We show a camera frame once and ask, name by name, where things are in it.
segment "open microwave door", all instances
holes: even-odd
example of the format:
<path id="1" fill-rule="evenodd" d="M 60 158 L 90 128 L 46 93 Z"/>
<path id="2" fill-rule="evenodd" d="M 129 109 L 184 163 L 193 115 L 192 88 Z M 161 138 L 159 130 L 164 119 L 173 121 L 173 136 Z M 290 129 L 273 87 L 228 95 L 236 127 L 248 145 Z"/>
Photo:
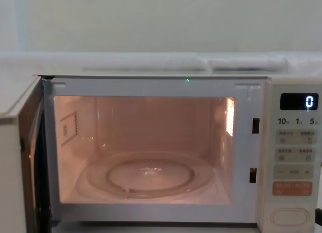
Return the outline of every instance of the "open microwave door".
<path id="1" fill-rule="evenodd" d="M 7 100 L 1 101 L 0 225 L 7 232 L 47 232 L 50 213 L 41 79 L 17 79 L 7 85 L 3 91 Z"/>

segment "control button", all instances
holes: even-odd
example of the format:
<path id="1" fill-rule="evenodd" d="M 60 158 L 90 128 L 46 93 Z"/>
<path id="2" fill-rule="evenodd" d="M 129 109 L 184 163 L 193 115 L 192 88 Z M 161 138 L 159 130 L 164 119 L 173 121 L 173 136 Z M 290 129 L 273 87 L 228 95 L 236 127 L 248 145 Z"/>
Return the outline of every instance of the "control button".
<path id="1" fill-rule="evenodd" d="M 278 130 L 276 134 L 277 144 L 311 145 L 316 143 L 316 131 L 314 130 Z"/>
<path id="2" fill-rule="evenodd" d="M 311 179 L 313 165 L 276 165 L 274 179 Z"/>
<path id="3" fill-rule="evenodd" d="M 312 147 L 278 147 L 275 150 L 277 162 L 312 162 L 315 149 Z"/>
<path id="4" fill-rule="evenodd" d="M 273 183 L 274 196 L 310 196 L 312 182 L 276 181 Z"/>
<path id="5" fill-rule="evenodd" d="M 308 212 L 299 208 L 277 209 L 271 214 L 271 222 L 278 226 L 300 226 L 308 219 Z"/>

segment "digital display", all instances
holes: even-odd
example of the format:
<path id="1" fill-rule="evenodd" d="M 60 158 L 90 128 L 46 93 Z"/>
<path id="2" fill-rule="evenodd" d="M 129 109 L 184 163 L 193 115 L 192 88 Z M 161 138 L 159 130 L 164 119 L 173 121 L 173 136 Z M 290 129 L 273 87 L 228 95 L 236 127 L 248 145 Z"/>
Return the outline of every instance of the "digital display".
<path id="1" fill-rule="evenodd" d="M 317 93 L 283 93 L 280 109 L 285 111 L 315 111 L 318 105 Z"/>

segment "orange button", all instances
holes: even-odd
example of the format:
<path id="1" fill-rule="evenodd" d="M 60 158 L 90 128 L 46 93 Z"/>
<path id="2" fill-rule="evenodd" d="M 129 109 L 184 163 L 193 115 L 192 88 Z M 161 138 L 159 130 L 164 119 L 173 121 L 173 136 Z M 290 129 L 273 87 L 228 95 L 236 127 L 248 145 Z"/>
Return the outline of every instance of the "orange button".
<path id="1" fill-rule="evenodd" d="M 312 182 L 286 182 L 273 183 L 273 195 L 275 196 L 310 196 L 312 194 Z"/>

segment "white wall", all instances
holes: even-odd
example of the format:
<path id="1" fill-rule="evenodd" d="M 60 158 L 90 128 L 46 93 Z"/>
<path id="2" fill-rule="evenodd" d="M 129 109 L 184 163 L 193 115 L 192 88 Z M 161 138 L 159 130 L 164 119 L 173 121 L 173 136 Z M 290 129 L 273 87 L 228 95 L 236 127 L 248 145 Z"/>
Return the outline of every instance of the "white wall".
<path id="1" fill-rule="evenodd" d="M 15 0 L 0 0 L 0 52 L 17 51 Z"/>
<path id="2" fill-rule="evenodd" d="M 27 51 L 319 51 L 322 0 L 20 0 Z"/>

